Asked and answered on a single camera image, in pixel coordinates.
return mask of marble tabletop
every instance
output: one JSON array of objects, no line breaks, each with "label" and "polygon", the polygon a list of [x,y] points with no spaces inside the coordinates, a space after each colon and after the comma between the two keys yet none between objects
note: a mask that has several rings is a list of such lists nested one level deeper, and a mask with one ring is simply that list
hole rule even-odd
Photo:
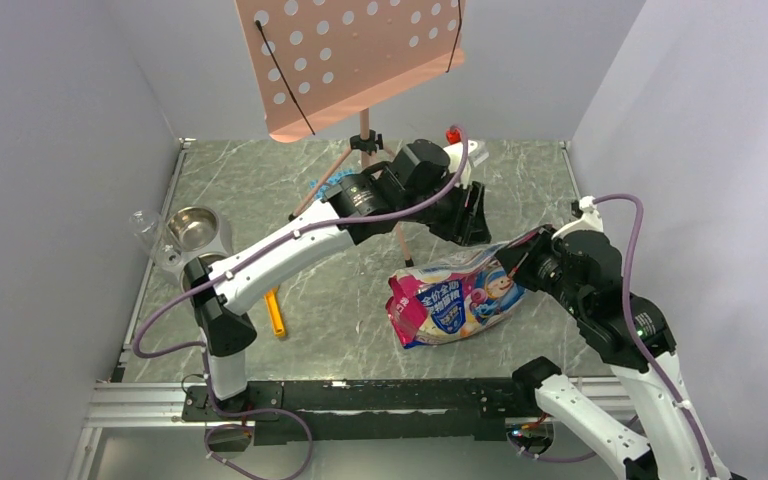
[{"label": "marble tabletop", "polygon": [[[390,142],[394,148],[400,142]],[[308,184],[345,148],[345,142],[271,140],[194,142],[188,149],[171,211],[206,205],[226,216],[239,251],[287,221]],[[545,224],[569,220],[573,183],[554,141],[488,141],[490,158],[473,171],[486,185],[485,213],[494,241]],[[359,169],[355,153],[345,164]],[[438,240],[426,227],[404,224],[417,265],[459,247]],[[546,356],[573,376],[609,370],[579,337],[575,322],[551,298],[527,294],[504,323],[447,345],[405,350],[387,318],[387,279],[404,261],[394,234],[363,244],[308,268],[281,285],[278,302],[287,337],[272,333],[264,302],[249,316],[258,339],[247,350],[253,380],[467,378],[509,376],[520,365]],[[152,272],[139,322],[180,293]],[[143,348],[156,350],[195,340],[198,330],[183,306],[175,307],[146,334]],[[124,381],[168,382],[201,372],[195,349],[154,360],[133,355]]]}]

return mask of perforated metal panel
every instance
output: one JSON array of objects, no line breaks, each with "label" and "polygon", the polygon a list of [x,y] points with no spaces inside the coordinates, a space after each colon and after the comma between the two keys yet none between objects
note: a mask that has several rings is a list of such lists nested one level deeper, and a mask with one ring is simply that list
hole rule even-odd
[{"label": "perforated metal panel", "polygon": [[299,107],[318,131],[445,73],[450,61],[452,68],[462,64],[458,10],[465,3],[237,0],[272,138],[292,142],[311,134]]}]

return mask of clear bottle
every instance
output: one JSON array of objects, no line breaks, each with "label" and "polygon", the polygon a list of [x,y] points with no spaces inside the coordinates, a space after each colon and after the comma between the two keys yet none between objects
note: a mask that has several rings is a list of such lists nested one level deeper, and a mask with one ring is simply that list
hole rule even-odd
[{"label": "clear bottle", "polygon": [[157,265],[170,268],[183,260],[181,245],[159,213],[152,210],[134,212],[128,219],[128,227],[140,241],[143,251]]}]

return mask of blue object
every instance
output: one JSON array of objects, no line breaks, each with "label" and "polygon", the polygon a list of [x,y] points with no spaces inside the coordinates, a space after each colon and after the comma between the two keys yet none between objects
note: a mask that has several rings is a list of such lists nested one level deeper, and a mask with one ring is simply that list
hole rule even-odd
[{"label": "blue object", "polygon": [[[316,196],[313,198],[316,200],[320,200],[323,195],[325,195],[325,190],[328,190],[331,186],[335,185],[337,182],[339,182],[343,177],[346,175],[351,175],[355,173],[354,170],[351,168],[347,168],[345,170],[340,170],[339,172],[335,172],[334,175],[331,175],[328,177],[328,180],[325,182],[324,185],[322,185],[319,188],[319,191],[316,192]],[[313,188],[316,186],[316,180],[311,180],[310,183],[307,184],[308,188]]]}]

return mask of plastic bag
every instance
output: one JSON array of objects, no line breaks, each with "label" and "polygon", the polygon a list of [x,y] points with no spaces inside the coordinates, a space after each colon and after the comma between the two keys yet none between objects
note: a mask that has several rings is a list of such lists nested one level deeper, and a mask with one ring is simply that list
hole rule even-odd
[{"label": "plastic bag", "polygon": [[454,342],[510,317],[527,290],[508,277],[493,254],[528,235],[396,271],[385,307],[402,346]]}]

